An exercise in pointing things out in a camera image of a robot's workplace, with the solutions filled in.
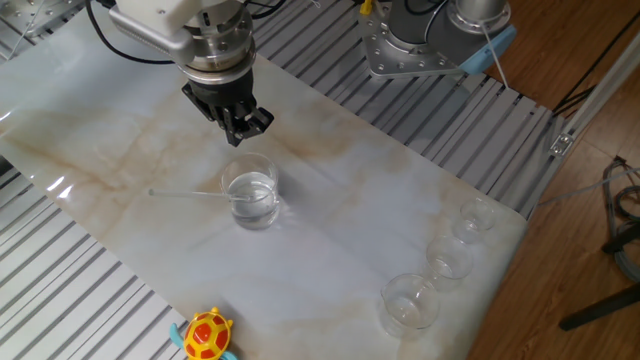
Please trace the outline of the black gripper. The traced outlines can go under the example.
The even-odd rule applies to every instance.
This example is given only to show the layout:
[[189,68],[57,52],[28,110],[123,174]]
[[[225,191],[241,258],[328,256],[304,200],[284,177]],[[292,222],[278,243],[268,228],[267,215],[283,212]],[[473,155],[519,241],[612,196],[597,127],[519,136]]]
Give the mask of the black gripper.
[[243,140],[262,135],[274,120],[266,109],[256,108],[253,96],[254,77],[249,70],[240,78],[211,85],[189,80],[182,92],[203,114],[217,121],[227,142],[237,147]]

